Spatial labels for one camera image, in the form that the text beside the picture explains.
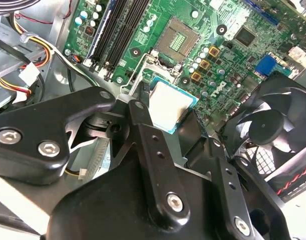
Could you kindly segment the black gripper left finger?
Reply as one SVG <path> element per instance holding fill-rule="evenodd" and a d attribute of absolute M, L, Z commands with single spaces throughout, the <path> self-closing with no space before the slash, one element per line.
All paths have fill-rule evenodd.
<path fill-rule="evenodd" d="M 70 153 L 91 140 L 81 129 L 84 121 L 103 118 L 120 125 L 109 133 L 121 146 L 117 162 L 136 149 L 151 219 L 164 230 L 181 229 L 190 207 L 162 131 L 143 102 L 129 100 L 120 115 L 113 113 L 116 103 L 111 93 L 94 86 L 1 114 L 0 177 L 33 185 L 56 182 Z"/>

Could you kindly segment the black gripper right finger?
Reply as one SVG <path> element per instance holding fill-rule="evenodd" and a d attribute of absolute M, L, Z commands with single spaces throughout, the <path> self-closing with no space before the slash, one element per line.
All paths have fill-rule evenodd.
<path fill-rule="evenodd" d="M 209 137 L 199 114 L 191 111 L 179 125 L 184 167 L 209 177 L 217 232 L 223 240 L 285 238 L 282 200 L 241 156 L 227 160 L 221 143 Z"/>

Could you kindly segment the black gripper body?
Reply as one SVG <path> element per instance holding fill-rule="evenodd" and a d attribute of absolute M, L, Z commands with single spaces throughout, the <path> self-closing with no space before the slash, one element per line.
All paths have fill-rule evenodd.
<path fill-rule="evenodd" d="M 222 161 L 212 167 L 208 180 L 166 156 L 124 160 L 57 204 L 46 239 L 227 239 L 232 231 L 219 191 L 234 170 Z"/>

